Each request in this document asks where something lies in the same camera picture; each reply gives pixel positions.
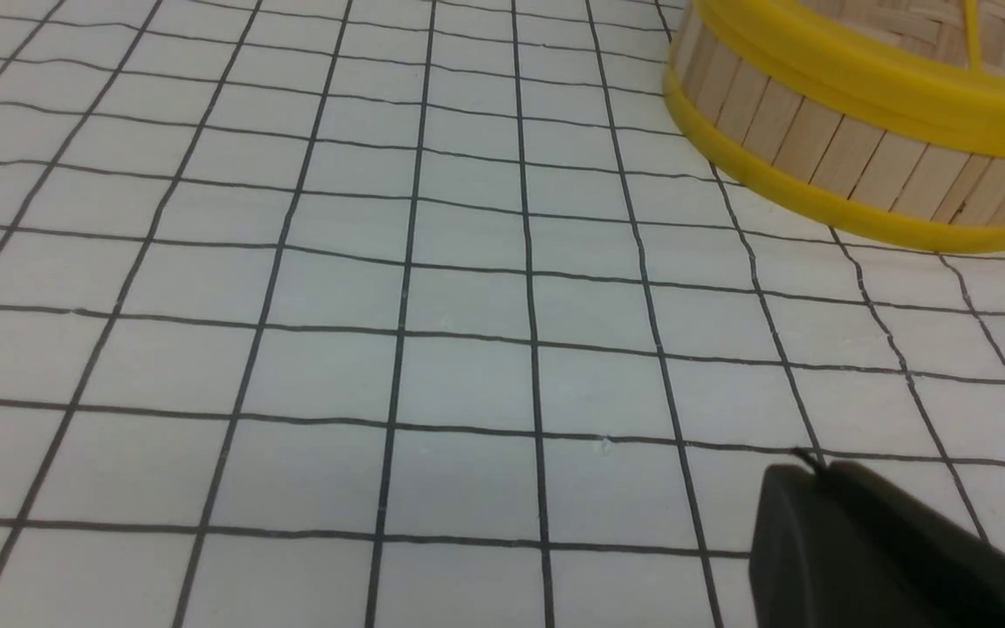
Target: black plastic object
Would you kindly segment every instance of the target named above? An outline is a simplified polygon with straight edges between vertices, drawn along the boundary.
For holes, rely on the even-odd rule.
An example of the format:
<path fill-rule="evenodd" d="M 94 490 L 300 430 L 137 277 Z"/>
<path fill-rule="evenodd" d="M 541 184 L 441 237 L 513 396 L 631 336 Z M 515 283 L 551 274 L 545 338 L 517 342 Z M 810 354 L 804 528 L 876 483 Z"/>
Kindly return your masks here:
<path fill-rule="evenodd" d="M 1005 556 L 854 462 L 766 469 L 759 628 L 1005 628 Z"/>

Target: white surface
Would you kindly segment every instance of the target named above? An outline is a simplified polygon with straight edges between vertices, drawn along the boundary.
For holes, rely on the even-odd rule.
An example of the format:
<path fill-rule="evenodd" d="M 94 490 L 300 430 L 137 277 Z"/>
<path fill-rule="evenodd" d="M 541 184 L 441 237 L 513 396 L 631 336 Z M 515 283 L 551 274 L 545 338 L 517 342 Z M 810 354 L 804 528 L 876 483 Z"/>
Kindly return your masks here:
<path fill-rule="evenodd" d="M 1005 254 L 722 187 L 682 0 L 219 1 L 0 0 L 0 628 L 751 628 L 814 441 L 1005 550 Z"/>

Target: yellow handle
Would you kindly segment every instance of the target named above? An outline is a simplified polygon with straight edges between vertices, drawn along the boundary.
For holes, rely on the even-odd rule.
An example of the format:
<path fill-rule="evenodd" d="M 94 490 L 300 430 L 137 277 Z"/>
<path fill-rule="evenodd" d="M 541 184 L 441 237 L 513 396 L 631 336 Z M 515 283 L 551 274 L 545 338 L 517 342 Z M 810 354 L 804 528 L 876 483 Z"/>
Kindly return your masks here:
<path fill-rule="evenodd" d="M 964 38 L 969 43 L 969 67 L 981 71 L 984 67 L 980 51 L 980 9 L 976 0 L 964 0 Z"/>

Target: bamboo basket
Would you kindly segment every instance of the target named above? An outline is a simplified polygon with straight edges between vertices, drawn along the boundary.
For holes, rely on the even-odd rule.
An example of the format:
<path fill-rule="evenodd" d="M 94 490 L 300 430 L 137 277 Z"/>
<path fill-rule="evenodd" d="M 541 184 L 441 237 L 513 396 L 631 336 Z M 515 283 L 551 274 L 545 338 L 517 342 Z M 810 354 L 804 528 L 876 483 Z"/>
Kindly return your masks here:
<path fill-rule="evenodd" d="M 1005 249 L 1005 0 L 689 0 L 665 98 L 703 155 L 799 214 Z"/>

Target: yellow plastic band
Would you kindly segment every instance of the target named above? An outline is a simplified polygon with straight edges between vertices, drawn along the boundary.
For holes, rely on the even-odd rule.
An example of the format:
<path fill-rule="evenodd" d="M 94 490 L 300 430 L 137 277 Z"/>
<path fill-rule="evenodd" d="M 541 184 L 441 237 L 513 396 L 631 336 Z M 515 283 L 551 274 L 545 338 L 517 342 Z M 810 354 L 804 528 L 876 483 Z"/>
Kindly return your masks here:
<path fill-rule="evenodd" d="M 964 36 L 969 44 L 969 67 L 982 71 L 984 55 L 980 49 L 980 8 L 976 0 L 964 0 Z"/>
<path fill-rule="evenodd" d="M 942 225 L 890 214 L 799 182 L 717 131 L 685 98 L 677 77 L 669 68 L 665 69 L 664 90 L 665 107 L 669 108 L 673 122 L 706 158 L 751 190 L 806 218 L 904 247 L 945 253 L 1005 250 L 1005 226 Z"/>
<path fill-rule="evenodd" d="M 719 40 L 799 94 L 897 135 L 1005 158 L 1005 76 L 913 55 L 797 0 L 694 5 Z"/>

